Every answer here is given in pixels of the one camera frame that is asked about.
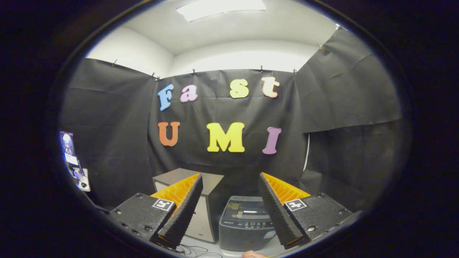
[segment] ceiling light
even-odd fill
[[[189,22],[229,11],[266,10],[262,0],[198,0],[177,11]]]

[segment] hand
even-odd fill
[[[242,254],[242,258],[266,258],[266,256],[250,250],[250,251],[244,252]]]

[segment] wire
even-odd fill
[[[211,253],[215,253],[216,255],[218,255],[218,258],[223,258],[223,255],[217,252],[209,252],[209,249],[204,248],[204,247],[178,245],[177,248],[180,248],[180,250],[172,250],[170,248],[169,249],[176,253],[185,255],[185,256],[193,255],[192,258],[202,257],[202,255],[211,254]]]
[[[84,192],[84,196],[86,196],[86,198],[89,200],[89,202],[91,203],[91,205],[92,205],[94,208],[96,208],[96,209],[98,209],[98,210],[100,210],[100,211],[103,211],[103,212],[105,212],[105,213],[110,213],[110,211],[107,210],[107,209],[105,209],[104,207],[101,207],[101,206],[99,206],[99,205],[94,204],[94,203],[92,202],[91,198],[89,198],[89,196],[86,194],[86,192]]]

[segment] ceiling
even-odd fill
[[[175,9],[195,0],[163,1],[123,27],[155,41],[173,55],[228,41],[274,39],[323,44],[333,21],[292,0],[263,0],[266,11],[235,11],[188,22]]]

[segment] white wall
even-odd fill
[[[299,70],[319,46],[280,41],[246,40],[191,50],[174,58],[168,77],[224,69]]]
[[[119,27],[108,34],[88,54],[87,58],[115,62],[131,69],[161,76],[167,76],[174,56],[147,37]]]

